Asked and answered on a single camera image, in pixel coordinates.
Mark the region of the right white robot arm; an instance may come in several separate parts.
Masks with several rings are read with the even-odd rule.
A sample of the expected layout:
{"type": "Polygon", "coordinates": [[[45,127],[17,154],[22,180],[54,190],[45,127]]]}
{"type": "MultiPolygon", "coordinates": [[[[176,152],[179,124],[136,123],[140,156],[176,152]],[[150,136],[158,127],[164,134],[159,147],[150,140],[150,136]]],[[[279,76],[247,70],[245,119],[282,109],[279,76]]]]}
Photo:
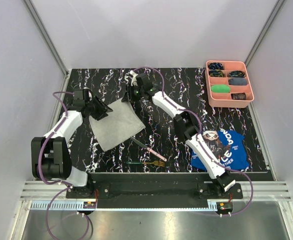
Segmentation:
{"type": "Polygon", "coordinates": [[[146,73],[129,72],[128,84],[125,87],[123,102],[137,102],[141,99],[150,101],[161,108],[172,119],[175,135],[180,142],[189,146],[202,161],[209,177],[212,179],[213,192],[218,198],[225,198],[232,191],[236,180],[231,173],[212,153],[201,135],[199,117],[191,110],[174,102],[164,92],[157,89],[146,73]]]}

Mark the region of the grey cloth napkin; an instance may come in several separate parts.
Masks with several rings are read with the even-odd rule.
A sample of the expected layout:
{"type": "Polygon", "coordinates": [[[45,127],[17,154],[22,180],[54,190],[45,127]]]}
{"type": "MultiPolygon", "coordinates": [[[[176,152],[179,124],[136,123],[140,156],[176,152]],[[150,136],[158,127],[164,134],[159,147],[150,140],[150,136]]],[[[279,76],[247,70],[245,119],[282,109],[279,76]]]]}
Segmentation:
{"type": "Polygon", "coordinates": [[[101,149],[109,151],[146,128],[129,102],[118,99],[108,105],[113,111],[101,120],[89,117],[89,124],[101,149]]]}

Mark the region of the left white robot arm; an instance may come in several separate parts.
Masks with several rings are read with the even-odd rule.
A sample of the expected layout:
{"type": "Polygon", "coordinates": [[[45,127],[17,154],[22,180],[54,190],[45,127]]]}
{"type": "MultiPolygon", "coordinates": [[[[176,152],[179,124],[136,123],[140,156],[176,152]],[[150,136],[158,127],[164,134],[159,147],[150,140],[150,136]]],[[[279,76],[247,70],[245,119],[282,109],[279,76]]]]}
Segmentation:
{"type": "Polygon", "coordinates": [[[89,175],[73,166],[68,142],[85,118],[100,121],[113,110],[88,88],[66,92],[72,96],[70,105],[62,103],[61,118],[44,136],[31,141],[32,175],[47,185],[65,184],[77,188],[83,198],[94,194],[89,175]]]}

